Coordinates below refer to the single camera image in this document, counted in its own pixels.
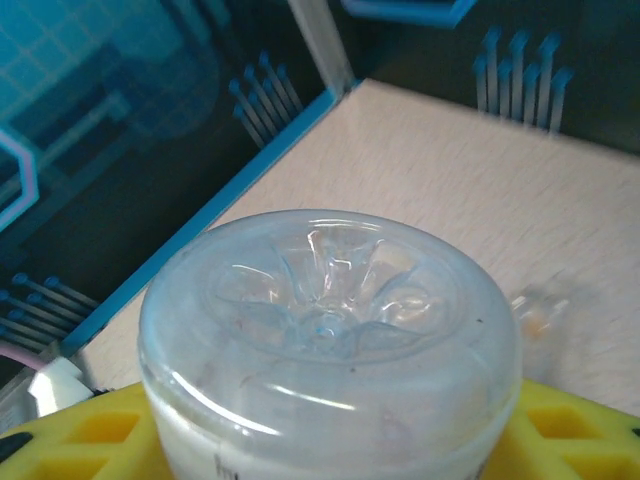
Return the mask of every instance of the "clear plastic bottle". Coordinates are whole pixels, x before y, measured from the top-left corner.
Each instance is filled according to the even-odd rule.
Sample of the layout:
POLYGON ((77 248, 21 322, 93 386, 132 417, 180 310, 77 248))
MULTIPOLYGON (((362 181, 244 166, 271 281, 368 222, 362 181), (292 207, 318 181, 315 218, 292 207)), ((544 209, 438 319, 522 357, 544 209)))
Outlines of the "clear plastic bottle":
POLYGON ((476 263, 336 211, 201 235, 150 286, 139 351, 179 480, 471 480, 521 381, 510 306, 476 263))

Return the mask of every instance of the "white liquid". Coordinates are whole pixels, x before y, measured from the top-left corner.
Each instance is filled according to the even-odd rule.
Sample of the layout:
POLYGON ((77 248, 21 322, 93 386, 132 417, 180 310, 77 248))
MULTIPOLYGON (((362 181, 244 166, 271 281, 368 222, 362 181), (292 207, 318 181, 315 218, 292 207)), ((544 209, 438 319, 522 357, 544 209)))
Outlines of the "white liquid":
MULTIPOLYGON (((184 420, 147 389, 158 433, 177 480, 476 480, 511 413, 514 401, 491 422, 482 434, 464 447, 437 461, 429 459, 394 465, 359 467, 357 471, 306 470, 277 463, 235 449, 184 420)), ((282 443, 295 439, 275 438, 282 443)))

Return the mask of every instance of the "pink wire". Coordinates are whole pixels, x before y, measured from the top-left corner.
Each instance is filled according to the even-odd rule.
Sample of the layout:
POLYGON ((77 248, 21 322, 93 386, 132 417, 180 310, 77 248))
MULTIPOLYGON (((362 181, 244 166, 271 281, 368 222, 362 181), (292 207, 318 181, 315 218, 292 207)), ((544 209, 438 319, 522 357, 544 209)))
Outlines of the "pink wire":
POLYGON ((23 348, 16 347, 6 342, 0 341, 0 357, 10 358, 25 367, 32 368, 36 371, 42 370, 47 366, 47 362, 42 360, 36 354, 31 353, 23 348))

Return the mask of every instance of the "metal pin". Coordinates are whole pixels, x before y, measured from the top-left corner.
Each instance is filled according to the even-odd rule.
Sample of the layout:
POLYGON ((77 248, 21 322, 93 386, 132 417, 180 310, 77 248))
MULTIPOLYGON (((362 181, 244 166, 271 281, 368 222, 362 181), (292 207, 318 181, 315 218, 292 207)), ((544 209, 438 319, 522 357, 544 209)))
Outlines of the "metal pin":
POLYGON ((500 28, 491 27, 482 43, 487 50, 487 86, 489 113, 498 111, 498 40, 502 34, 500 28))
MULTIPOLYGON (((258 60, 258 64, 267 73, 267 77, 269 78, 269 80, 271 82, 272 91, 275 92, 276 95, 279 97, 280 102, 283 105, 285 105, 287 108, 291 108, 291 113, 294 113, 295 112, 295 110, 293 110, 293 108, 294 108, 294 99, 293 99, 293 97, 291 95, 289 95, 289 93, 287 93, 287 88, 285 87, 285 85, 283 85, 282 79, 280 78, 278 73, 271 66, 271 63, 269 62, 269 56, 267 55, 266 52, 262 52, 260 54, 260 59, 258 60)), ((284 76, 286 77, 286 69, 284 68, 284 65, 281 65, 281 67, 283 67, 283 68, 281 69, 282 71, 280 72, 280 74, 281 75, 284 74, 284 76)), ((298 95, 296 94, 295 89, 293 88, 293 85, 291 85, 290 88, 293 91, 295 97, 297 98, 298 95)))
POLYGON ((67 308, 61 307, 56 303, 50 302, 49 300, 44 298, 44 296, 41 293, 37 293, 37 292, 30 293, 29 295, 27 295, 27 302, 29 302, 32 305, 38 305, 38 306, 44 307, 48 310, 51 310, 52 312, 62 315, 63 318, 68 318, 70 320, 81 321, 86 318, 86 317, 83 317, 82 315, 78 315, 77 313, 72 312, 67 308))
POLYGON ((84 314, 91 313, 91 308, 87 307, 86 305, 82 305, 81 303, 75 300, 71 300, 70 298, 67 298, 64 295, 54 292, 50 288, 43 287, 42 285, 39 285, 29 280, 29 277, 27 276, 26 273, 18 273, 14 275, 13 278, 11 279, 11 282, 14 285, 25 285, 30 289, 38 293, 41 293, 42 295, 45 295, 50 299, 55 300, 58 303, 61 303, 62 305, 65 305, 66 307, 69 307, 72 310, 75 310, 77 312, 84 313, 84 314))
POLYGON ((540 75, 540 67, 536 63, 530 64, 524 71, 524 115, 522 122, 525 125, 533 125, 536 106, 536 84, 540 75))
POLYGON ((253 87, 253 93, 260 98, 260 102, 264 106, 269 118, 275 123, 277 128, 280 129, 282 127, 280 116, 278 115, 278 112, 276 112, 275 106, 267 95, 267 92, 264 91, 262 85, 260 85, 260 82, 256 78, 256 70, 253 68, 253 65, 246 66, 244 69, 244 78, 246 78, 253 87))
POLYGON ((278 68, 276 69, 276 75, 278 79, 282 82, 282 85, 284 86, 284 89, 287 92, 288 97, 293 102, 293 105, 296 107, 297 112, 300 113, 303 108, 302 102, 300 101, 300 97, 298 97, 298 93, 296 92, 296 89, 293 88, 293 84, 291 83, 291 80, 287 76, 286 65, 284 64, 278 65, 278 68))
POLYGON ((478 111, 487 111, 487 57, 478 55, 473 62, 473 71, 476 74, 476 90, 478 97, 478 111))
POLYGON ((62 283, 58 277, 54 277, 54 276, 48 277, 44 281, 44 286, 48 288, 55 288, 56 290, 61 291, 62 293, 64 293, 65 295, 68 295, 69 297, 75 298, 79 302, 84 303, 89 307, 96 308, 98 305, 100 305, 98 302, 96 302, 92 298, 87 297, 86 295, 78 292, 77 290, 74 290, 71 287, 68 287, 67 285, 62 283))
POLYGON ((29 338, 25 338, 22 335, 16 335, 15 333, 10 332, 7 327, 0 325, 0 338, 5 339, 6 341, 17 345, 19 347, 26 348, 33 353, 40 353, 42 350, 47 348, 47 344, 43 344, 40 342, 36 342, 29 338))
POLYGON ((525 31, 517 32, 509 43, 513 58, 513 85, 511 96, 511 118, 522 119, 522 75, 524 73, 524 47, 529 41, 529 34, 525 31))
POLYGON ((245 114, 247 115, 249 120, 251 120, 256 130, 258 130, 260 136, 268 137, 267 130, 262 124, 260 117, 258 117, 256 111, 249 104, 249 101, 247 100, 247 97, 244 96, 244 93, 242 93, 242 90, 240 90, 240 82, 238 82, 237 80, 231 80, 231 82, 229 83, 229 91, 238 99, 238 103, 243 108, 245 114))
POLYGON ((553 88, 553 104, 551 106, 551 120, 549 121, 549 131, 557 133, 560 131, 562 123, 562 111, 564 109, 564 96, 567 84, 573 77, 573 72, 568 68, 561 68, 556 72, 551 80, 553 88))
POLYGON ((275 136, 278 133, 278 130, 271 120, 271 117, 262 106, 262 103, 260 103, 260 99, 258 98, 256 92, 249 93, 247 99, 260 117, 260 120, 262 120, 262 123, 264 123, 264 125, 267 127, 267 130, 269 130, 269 133, 271 133, 272 136, 275 136))
POLYGON ((75 323, 69 322, 67 323, 67 325, 65 325, 65 327, 67 327, 65 330, 60 327, 50 325, 40 320, 39 318, 35 318, 30 315, 27 315, 24 310, 20 310, 17 308, 11 310, 9 312, 8 317, 9 317, 9 320, 13 320, 15 322, 20 322, 25 325, 38 328, 41 331, 45 333, 49 333, 58 339, 63 339, 64 337, 66 337, 67 334, 77 326, 75 323))
POLYGON ((18 333, 20 335, 24 335, 26 338, 35 340, 45 345, 48 345, 55 340, 55 338, 51 335, 39 332, 38 330, 34 330, 33 328, 29 328, 26 325, 18 322, 12 322, 11 320, 8 320, 4 317, 0 317, 0 325, 8 328, 10 331, 18 333))
POLYGON ((558 35, 547 35, 540 48, 542 66, 540 68, 540 93, 538 94, 538 116, 536 124, 540 128, 547 126, 547 113, 549 111, 549 96, 551 93, 551 74, 553 71, 553 54, 560 46, 558 35))
POLYGON ((260 136, 260 133, 258 133, 258 131, 255 129, 255 127, 251 123, 251 120, 247 118, 244 110, 240 105, 236 105, 233 109, 233 117, 242 122, 242 125, 244 125, 244 128, 247 130, 247 132, 249 132, 249 135, 251 135, 251 138, 253 139, 255 144, 258 145, 258 147, 263 148, 265 146, 265 142, 260 136))
POLYGON ((509 102, 511 101, 511 60, 504 59, 498 67, 498 78, 500 80, 500 116, 509 117, 509 102))
POLYGON ((273 83, 271 82, 271 80, 265 78, 262 82, 262 88, 264 88, 264 91, 267 92, 267 95, 269 95, 272 99, 273 104, 275 105, 276 110, 278 110, 280 117, 282 117, 282 121, 284 122, 284 124, 288 125, 289 122, 291 122, 291 117, 289 116, 289 112, 287 112, 286 107, 282 103, 282 100, 280 100, 278 95, 274 95, 273 83))
POLYGON ((29 305, 28 303, 25 303, 22 300, 13 298, 11 295, 9 295, 9 292, 7 290, 0 290, 0 302, 7 302, 13 305, 14 307, 21 308, 22 310, 25 310, 33 315, 36 315, 40 318, 44 318, 51 322, 58 323, 60 322, 60 320, 62 320, 57 315, 53 315, 52 313, 49 313, 46 310, 42 310, 41 308, 34 307, 33 305, 29 305))

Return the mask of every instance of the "beige tabletop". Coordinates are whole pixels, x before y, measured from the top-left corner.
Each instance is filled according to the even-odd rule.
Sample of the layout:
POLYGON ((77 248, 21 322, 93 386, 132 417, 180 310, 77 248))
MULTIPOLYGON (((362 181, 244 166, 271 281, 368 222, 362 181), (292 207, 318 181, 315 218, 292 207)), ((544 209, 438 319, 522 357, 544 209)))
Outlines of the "beige tabletop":
MULTIPOLYGON (((389 217, 458 247, 505 293, 577 285, 560 388, 640 416, 636 157, 365 81, 219 219, 331 208, 389 217)), ((99 386, 140 379, 142 294, 85 348, 99 386)))

